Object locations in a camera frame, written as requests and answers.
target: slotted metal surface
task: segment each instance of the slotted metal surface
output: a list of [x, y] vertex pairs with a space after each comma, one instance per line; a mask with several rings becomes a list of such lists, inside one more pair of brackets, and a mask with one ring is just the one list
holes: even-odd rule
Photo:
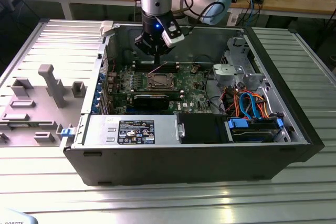
[[[260, 34], [266, 36], [268, 45], [277, 45], [279, 36], [293, 46], [300, 45], [286, 30], [263, 30]], [[284, 57], [297, 57], [287, 55], [286, 50], [278, 51]], [[286, 60], [274, 61], [279, 68], [307, 68], [323, 77], [315, 59], [300, 57], [308, 64], [297, 67], [291, 63], [301, 61], [293, 60], [288, 65]], [[326, 147], [308, 162], [292, 164], [272, 180], [89, 187], [56, 147], [0, 148], [0, 202], [31, 213], [40, 224], [336, 223], [336, 109], [311, 107], [320, 104], [314, 101], [325, 101], [326, 96], [328, 104], [335, 104], [331, 96], [336, 90], [325, 79], [313, 84], [297, 79], [287, 83], [302, 104], [313, 103], [303, 109]]]
[[55, 78], [61, 79], [64, 86], [71, 86], [74, 81], [83, 81], [87, 86], [103, 40], [100, 25], [101, 22], [55, 19], [39, 24], [0, 88], [0, 114], [13, 95], [10, 86], [16, 78], [28, 78], [34, 86], [46, 85], [37, 73], [41, 64], [52, 64]]

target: side panel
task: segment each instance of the side panel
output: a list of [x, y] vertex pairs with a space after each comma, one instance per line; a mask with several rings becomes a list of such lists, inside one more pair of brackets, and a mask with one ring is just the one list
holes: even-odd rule
[[268, 52], [260, 42], [260, 38], [257, 37], [253, 29], [250, 27], [246, 28], [246, 35], [251, 43], [250, 47], [253, 46], [260, 63], [265, 67], [269, 81], [274, 84], [304, 138], [312, 144], [310, 151], [296, 160], [297, 162], [305, 162], [314, 154], [322, 150], [324, 148], [324, 144], [314, 127], [311, 125], [300, 104], [288, 88]]
[[67, 149], [64, 154], [89, 186], [143, 185], [271, 179], [307, 148]]

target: blue clip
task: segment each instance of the blue clip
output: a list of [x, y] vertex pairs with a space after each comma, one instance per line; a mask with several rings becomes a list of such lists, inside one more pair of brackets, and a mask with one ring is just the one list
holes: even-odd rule
[[72, 137], [76, 135], [76, 128], [65, 128], [61, 131], [61, 137]]
[[98, 84], [98, 85], [96, 86], [96, 90], [101, 91], [101, 85]]
[[98, 103], [99, 103], [98, 98], [95, 97], [95, 98], [93, 99], [93, 105], [98, 105]]
[[98, 113], [98, 108], [96, 106], [92, 106], [91, 107], [91, 111], [93, 111], [94, 113]]
[[105, 81], [106, 79], [106, 75], [103, 74], [103, 73], [99, 73], [98, 75], [98, 81], [101, 82], [101, 81]]
[[229, 122], [229, 128], [248, 128], [248, 123], [246, 119], [230, 119]]
[[283, 124], [284, 124], [283, 121], [282, 121], [280, 118], [278, 118], [278, 119], [277, 119], [277, 123], [278, 123], [280, 129], [282, 129], [283, 126], [284, 126], [284, 125], [283, 125]]
[[94, 96], [95, 96], [96, 98], [100, 98], [100, 96], [101, 96], [101, 94], [100, 94], [99, 91], [97, 91], [97, 90], [95, 91], [94, 94], [95, 94]]

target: electronic equipment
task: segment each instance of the electronic equipment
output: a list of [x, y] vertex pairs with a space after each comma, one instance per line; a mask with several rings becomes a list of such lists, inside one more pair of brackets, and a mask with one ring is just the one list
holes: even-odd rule
[[335, 87], [312, 60], [318, 75], [283, 68], [284, 60], [310, 57], [298, 35], [195, 27], [156, 65], [133, 44], [141, 30], [112, 21], [40, 23], [1, 78], [12, 95], [4, 98], [0, 145], [60, 145], [92, 186], [271, 179], [323, 148], [300, 107], [319, 104], [298, 91], [316, 78]]

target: white sticker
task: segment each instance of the white sticker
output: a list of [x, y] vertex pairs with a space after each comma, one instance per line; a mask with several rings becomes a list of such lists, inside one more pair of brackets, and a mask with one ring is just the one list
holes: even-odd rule
[[119, 123], [120, 118], [116, 117], [116, 116], [108, 116], [105, 119], [105, 123]]

